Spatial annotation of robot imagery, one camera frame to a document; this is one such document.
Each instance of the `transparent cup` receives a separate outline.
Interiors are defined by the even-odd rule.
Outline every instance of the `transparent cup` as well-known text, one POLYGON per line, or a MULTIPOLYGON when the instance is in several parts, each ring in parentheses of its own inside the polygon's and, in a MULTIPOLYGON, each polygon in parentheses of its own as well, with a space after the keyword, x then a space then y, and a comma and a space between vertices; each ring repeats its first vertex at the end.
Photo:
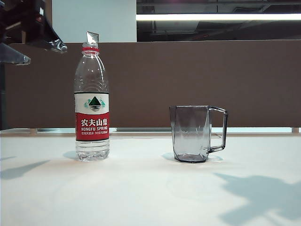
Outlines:
POLYGON ((170 106, 174 158, 184 162, 205 162, 212 152, 226 145, 228 113, 214 106, 170 106), (211 111, 223 113, 222 145, 211 147, 211 111))

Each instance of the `fluorescent light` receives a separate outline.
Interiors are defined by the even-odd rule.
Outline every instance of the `fluorescent light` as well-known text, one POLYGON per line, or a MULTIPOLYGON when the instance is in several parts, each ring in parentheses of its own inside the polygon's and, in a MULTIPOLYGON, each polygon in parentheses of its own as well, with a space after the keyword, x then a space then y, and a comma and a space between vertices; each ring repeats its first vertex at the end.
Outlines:
POLYGON ((136 15, 136 21, 212 21, 212 20, 301 20, 301 14, 149 14, 136 15))

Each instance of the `bottle base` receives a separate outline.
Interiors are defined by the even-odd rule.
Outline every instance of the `bottle base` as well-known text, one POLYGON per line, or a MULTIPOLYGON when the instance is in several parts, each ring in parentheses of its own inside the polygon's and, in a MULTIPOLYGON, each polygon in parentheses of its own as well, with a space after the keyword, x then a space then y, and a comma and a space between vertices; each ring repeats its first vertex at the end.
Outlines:
POLYGON ((97 161, 106 159, 110 152, 110 141, 76 141, 76 153, 80 161, 97 161))
POLYGON ((81 152, 77 151, 77 156, 80 161, 98 161, 108 158, 109 150, 98 152, 81 152))

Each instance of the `plastic bottle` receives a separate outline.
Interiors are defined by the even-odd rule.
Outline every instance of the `plastic bottle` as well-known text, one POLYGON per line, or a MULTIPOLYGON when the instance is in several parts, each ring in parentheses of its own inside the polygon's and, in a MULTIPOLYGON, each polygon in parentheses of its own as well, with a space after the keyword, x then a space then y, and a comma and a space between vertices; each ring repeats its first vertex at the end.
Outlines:
POLYGON ((76 152, 81 161, 107 158, 109 141, 109 83, 97 43, 84 42, 75 73, 76 152))

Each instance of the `brown wall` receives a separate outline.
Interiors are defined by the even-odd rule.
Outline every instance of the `brown wall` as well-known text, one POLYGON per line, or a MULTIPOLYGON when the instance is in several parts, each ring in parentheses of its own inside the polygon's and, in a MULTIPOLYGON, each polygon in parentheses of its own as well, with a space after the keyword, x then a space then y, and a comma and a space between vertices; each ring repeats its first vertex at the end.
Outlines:
POLYGON ((45 0, 45 5, 46 5, 46 17, 50 24, 52 24, 52 0, 45 0))
MULTIPOLYGON (((32 63, 6 66, 11 127, 74 127, 81 44, 67 45, 13 45, 32 63)), ((300 52, 301 40, 102 43, 111 126, 168 127, 170 105, 215 105, 232 127, 300 127, 300 52)))

